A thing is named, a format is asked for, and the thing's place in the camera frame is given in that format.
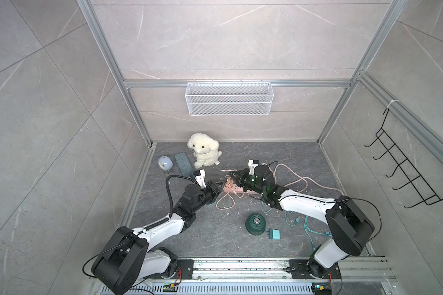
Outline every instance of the pink cable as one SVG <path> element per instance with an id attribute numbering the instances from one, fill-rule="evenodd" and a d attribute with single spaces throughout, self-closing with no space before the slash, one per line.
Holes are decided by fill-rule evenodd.
<path id="1" fill-rule="evenodd" d="M 242 198 L 245 195 L 245 193 L 243 192 L 241 197 L 238 196 L 238 194 L 234 191 L 233 186 L 232 186 L 235 183 L 234 180 L 229 175 L 226 175 L 225 177 L 228 178 L 227 181 L 226 181 L 225 187 L 223 188 L 223 191 L 226 192 L 226 194 L 218 200 L 217 204 L 215 204 L 215 207 L 218 210 L 226 210 L 226 209 L 231 209 L 231 208 L 235 207 L 235 199 L 231 196 L 230 192 L 235 193 L 235 195 L 238 198 Z M 220 207 L 218 207 L 218 203 L 221 200 L 223 200 L 226 196 L 229 196 L 231 198 L 231 200 L 233 201 L 233 205 L 231 207 L 227 207 L 227 208 L 220 208 Z"/>
<path id="2" fill-rule="evenodd" d="M 303 192 L 303 191 L 305 191 L 305 190 L 307 189 L 307 187 L 308 187 L 308 182 L 307 182 L 306 179 L 308 179 L 308 180 L 312 181 L 314 184 L 316 184 L 317 186 L 320 186 L 320 187 L 323 187 L 323 188 L 326 188 L 326 189 L 332 189 L 332 190 L 338 191 L 338 192 L 340 192 L 342 195 L 344 195 L 343 192 L 342 192 L 341 190 L 337 189 L 337 188 L 334 188 L 334 187 L 328 187 L 328 186 L 322 186 L 322 185 L 320 185 L 318 182 L 316 182 L 315 180 L 311 179 L 310 177 L 307 177 L 307 176 L 302 177 L 302 176 L 300 176 L 299 174 L 296 174 L 292 169 L 290 169 L 289 166 L 287 166 L 287 165 L 285 165 L 285 164 L 282 164 L 282 163 L 277 164 L 277 165 L 276 165 L 276 168 L 274 169 L 274 171 L 272 171 L 271 167 L 268 167 L 269 170 L 272 172 L 272 175 L 274 176 L 274 182 L 275 182 L 275 183 L 277 183 L 276 172 L 277 172 L 277 168 L 278 168 L 279 166 L 284 166 L 285 168 L 289 169 L 290 172 L 292 172 L 295 176 L 297 176 L 297 177 L 299 178 L 299 179 L 297 179 L 297 180 L 295 180 L 295 181 L 292 181 L 292 182 L 286 184 L 285 186 L 293 185 L 293 184 L 295 184 L 295 183 L 297 183 L 297 182 L 299 182 L 299 181 L 302 181 L 302 180 L 305 182 L 305 187 L 302 188 L 302 189 L 301 189 L 300 191 L 298 191 L 298 192 Z M 238 198 L 242 198 L 242 197 L 245 195 L 245 193 L 243 192 L 243 194 L 242 194 L 241 196 L 238 196 L 238 194 L 234 191 L 233 186 L 232 186 L 232 185 L 235 183 L 234 180 L 233 180 L 229 175 L 226 175 L 225 177 L 228 178 L 227 181 L 226 181 L 225 187 L 223 188 L 223 191 L 226 192 L 226 194 L 218 200 L 217 204 L 215 204 L 215 207 L 216 207 L 218 210 L 226 210 L 226 209 L 231 209 L 231 208 L 235 207 L 235 199 L 231 196 L 230 192 L 235 193 L 235 195 L 236 195 Z M 223 198 L 226 197 L 226 196 L 230 196 L 231 200 L 233 201 L 233 205 L 232 205 L 231 207 L 227 207 L 227 208 L 219 208 L 219 207 L 218 207 L 218 203 L 219 203 L 221 200 L 223 200 Z"/>

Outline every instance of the dark green round object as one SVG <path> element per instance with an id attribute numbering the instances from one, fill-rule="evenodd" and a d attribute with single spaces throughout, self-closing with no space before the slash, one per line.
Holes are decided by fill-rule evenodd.
<path id="1" fill-rule="evenodd" d="M 266 230 L 266 220 L 259 213 L 251 214 L 245 222 L 246 229 L 252 235 L 258 236 Z"/>

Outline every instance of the teal cable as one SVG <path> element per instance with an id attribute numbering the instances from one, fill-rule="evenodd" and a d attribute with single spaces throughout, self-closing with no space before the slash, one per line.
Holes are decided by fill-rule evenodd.
<path id="1" fill-rule="evenodd" d="M 285 223 L 287 223 L 287 224 L 290 225 L 291 227 L 295 226 L 295 223 L 294 223 L 294 224 L 290 224 L 290 223 L 287 221 L 287 211 L 285 211 Z"/>
<path id="2" fill-rule="evenodd" d="M 306 230 L 306 231 L 309 231 L 309 232 L 314 233 L 314 234 L 324 235 L 324 236 L 332 236 L 330 233 L 319 233 L 319 232 L 316 232 L 316 231 L 311 230 L 311 229 L 308 227 L 308 225 L 307 225 L 307 219 L 308 219 L 308 216 L 305 216 L 304 227 L 305 227 L 305 230 Z"/>
<path id="3" fill-rule="evenodd" d="M 264 210 L 263 210 L 263 204 L 264 204 L 264 202 L 261 202 L 261 211 L 262 211 L 263 213 L 267 213 L 267 212 L 269 212 L 269 211 L 272 210 L 272 207 L 271 207 L 271 208 L 269 208 L 269 210 L 264 211 Z"/>
<path id="4" fill-rule="evenodd" d="M 305 233 L 308 235 L 308 238 L 310 239 L 310 242 L 312 243 L 312 250 L 315 251 L 316 248 L 313 245 L 312 237 L 310 236 L 310 234 L 308 233 L 308 230 L 307 230 L 307 217 L 308 216 L 305 216 L 304 229 L 305 229 Z"/>

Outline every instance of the black cable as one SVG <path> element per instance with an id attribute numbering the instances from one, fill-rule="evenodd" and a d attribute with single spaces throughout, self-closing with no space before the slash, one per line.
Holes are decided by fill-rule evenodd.
<path id="1" fill-rule="evenodd" d="M 129 291 L 129 290 L 133 290 L 134 287 L 138 286 L 139 284 L 142 284 L 142 283 L 143 283 L 145 280 L 147 280 L 147 279 L 149 279 L 149 277 L 147 277 L 146 279 L 144 279 L 144 280 L 142 280 L 141 282 L 137 283 L 136 285 L 131 286 L 131 288 L 128 289 L 128 291 Z"/>
<path id="2" fill-rule="evenodd" d="M 343 277 L 340 277 L 340 278 L 341 278 L 340 290 L 338 290 L 338 292 L 336 292 L 335 295 L 338 295 L 341 292 L 341 289 L 343 288 Z"/>
<path id="3" fill-rule="evenodd" d="M 274 161 L 274 162 L 272 162 L 271 164 L 267 165 L 267 167 L 270 167 L 272 164 L 278 164 L 278 163 L 279 163 L 279 162 Z"/>
<path id="4" fill-rule="evenodd" d="M 87 265 L 87 263 L 89 263 L 90 260 L 94 259 L 95 257 L 97 257 L 97 256 L 99 256 L 99 255 L 102 255 L 102 254 L 104 254 L 104 253 L 106 253 L 106 252 L 108 252 L 108 251 L 115 250 L 115 249 L 117 249 L 118 247 L 121 247 L 121 246 L 124 246 L 124 245 L 128 244 L 129 242 L 135 240 L 137 237 L 138 237 L 138 235 L 136 235 L 135 237 L 129 239 L 128 241 L 126 241 L 126 242 L 124 242 L 124 243 L 121 243 L 120 245 L 117 245 L 117 246 L 112 247 L 112 248 L 110 248 L 110 249 L 108 249 L 108 250 L 105 250 L 105 251 L 103 251 L 103 252 L 100 252 L 100 253 L 98 253 L 98 254 L 95 255 L 95 256 L 92 256 L 89 260 L 87 260 L 87 261 L 83 264 L 83 266 L 82 266 L 82 272 L 83 272 L 83 274 L 85 274 L 86 276 L 89 276 L 89 277 L 91 277 L 91 278 L 96 278 L 96 276 L 89 275 L 88 273 L 85 272 L 85 269 L 84 269 L 84 268 L 85 268 L 85 266 Z"/>
<path id="5" fill-rule="evenodd" d="M 138 290 L 138 291 L 144 291 L 144 292 L 148 292 L 149 294 L 156 295 L 156 294 L 154 294 L 153 292 L 151 292 L 151 291 L 149 291 L 149 290 L 145 290 L 145 289 L 138 289 L 138 288 L 136 288 L 135 290 Z"/>
<path id="6" fill-rule="evenodd" d="M 170 191 L 170 189 L 169 189 L 169 180 L 170 180 L 171 178 L 173 178 L 173 177 L 183 178 L 183 179 L 190 180 L 190 181 L 192 181 L 192 182 L 195 183 L 195 184 L 197 183 L 195 180 L 193 180 L 193 179 L 191 179 L 191 178 L 189 178 L 189 177 L 185 177 L 185 176 L 181 176 L 181 175 L 169 175 L 169 176 L 166 178 L 166 190 L 167 190 L 167 195 L 168 195 L 168 197 L 169 197 L 169 204 L 170 204 L 169 218 L 166 217 L 166 218 L 164 218 L 164 219 L 162 219 L 162 220 L 160 220 L 160 221 L 158 221 L 158 222 L 154 222 L 153 224 L 150 224 L 149 226 L 145 227 L 145 228 L 144 228 L 145 230 L 149 230 L 149 229 L 151 229 L 151 228 L 157 227 L 157 226 L 163 224 L 164 222 L 168 221 L 168 220 L 172 217 L 172 213 L 173 213 L 173 211 L 174 211 L 174 203 L 172 202 L 171 191 Z M 102 255 L 102 254 L 104 254 L 104 253 L 106 253 L 106 252 L 108 252 L 108 251 L 111 251 L 111 250 L 115 250 L 115 249 L 117 249 L 118 247 L 121 247 L 121 246 L 124 246 L 124 245 L 130 243 L 131 241 L 135 240 L 136 238 L 138 238 L 138 235 L 136 235 L 135 237 L 129 239 L 128 241 L 126 241 L 126 242 L 124 242 L 124 243 L 122 243 L 122 244 L 120 244 L 120 245 L 117 245 L 117 246 L 115 246 L 115 247 L 113 247 L 113 248 L 110 248 L 110 249 L 108 249 L 108 250 L 105 250 L 105 251 L 103 251 L 103 252 L 100 252 L 100 253 L 98 253 L 97 255 L 91 257 L 91 258 L 90 258 L 89 260 L 87 260 L 87 261 L 83 264 L 83 266 L 82 266 L 82 272 L 83 272 L 83 274 L 85 274 L 86 276 L 88 276 L 88 277 L 90 277 L 90 278 L 96 278 L 96 276 L 90 275 L 90 274 L 88 274 L 87 272 L 85 272 L 85 266 L 87 265 L 87 263 L 89 263 L 90 260 L 94 259 L 95 257 L 97 257 L 97 256 L 99 256 L 99 255 Z"/>
<path id="7" fill-rule="evenodd" d="M 379 225 L 379 230 L 378 230 L 378 232 L 377 232 L 377 233 L 376 233 L 371 239 L 369 239 L 369 240 L 367 240 L 367 241 L 369 242 L 369 241 L 371 241 L 372 239 L 374 239 L 375 237 L 377 237 L 378 234 L 379 234 L 379 233 L 381 232 L 381 230 L 382 230 L 382 215 L 381 215 L 381 212 L 379 212 L 379 209 L 376 207 L 376 205 L 372 204 L 372 203 L 371 203 L 370 201 L 368 201 L 368 200 L 360 199 L 360 198 L 350 198 L 350 197 L 347 197 L 347 199 L 340 200 L 340 201 L 323 202 L 323 201 L 320 201 L 320 200 L 318 200 L 318 199 L 310 198 L 310 197 L 307 197 L 307 196 L 304 196 L 304 195 L 291 194 L 291 195 L 289 195 L 289 196 L 285 196 L 285 197 L 283 197 L 282 199 L 279 200 L 279 202 L 282 201 L 282 200 L 285 199 L 285 198 L 288 198 L 288 197 L 302 197 L 302 198 L 311 199 L 311 200 L 314 200 L 314 201 L 317 201 L 317 202 L 322 202 L 322 203 L 324 203 L 324 204 L 341 203 L 341 202 L 344 202 L 344 201 L 347 201 L 347 200 L 361 200 L 361 201 L 368 202 L 368 203 L 371 204 L 371 205 L 375 208 L 375 210 L 378 212 L 380 225 Z"/>
<path id="8" fill-rule="evenodd" d="M 167 191 L 167 196 L 169 197 L 169 206 L 170 206 L 170 208 L 169 208 L 169 219 L 172 217 L 172 213 L 174 212 L 174 203 L 172 201 L 171 190 L 169 188 L 169 180 L 171 178 L 173 178 L 173 177 L 187 179 L 187 180 L 192 181 L 195 184 L 197 183 L 195 180 L 193 180 L 193 179 L 191 179 L 189 177 L 182 176 L 182 175 L 169 175 L 166 178 L 166 191 Z"/>
<path id="9" fill-rule="evenodd" d="M 262 201 L 262 199 L 258 199 L 258 198 L 254 198 L 252 195 L 250 195 L 248 192 L 246 192 L 248 194 L 248 196 L 250 196 L 251 198 L 258 200 L 258 201 Z"/>

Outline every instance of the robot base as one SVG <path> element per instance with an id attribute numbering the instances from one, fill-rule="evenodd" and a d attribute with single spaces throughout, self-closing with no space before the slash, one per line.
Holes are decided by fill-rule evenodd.
<path id="1" fill-rule="evenodd" d="M 292 275 L 292 278 L 294 280 L 301 280 L 301 279 L 307 280 L 313 277 L 310 274 L 311 271 L 310 267 L 308 266 L 308 259 L 291 259 L 289 260 L 289 265 L 293 269 L 293 271 L 290 272 L 290 274 Z M 331 273 L 332 279 L 341 279 L 341 273 L 338 267 L 338 263 L 335 263 L 333 266 L 331 266 L 331 268 L 328 268 L 326 273 L 327 274 Z"/>
<path id="2" fill-rule="evenodd" d="M 183 280 L 191 280 L 192 279 L 192 274 L 194 273 L 194 261 L 192 259 L 177 259 L 175 269 L 178 269 L 178 268 L 181 269 Z M 163 279 L 163 277 L 157 273 L 152 274 L 149 277 L 152 279 L 155 279 L 155 280 Z"/>

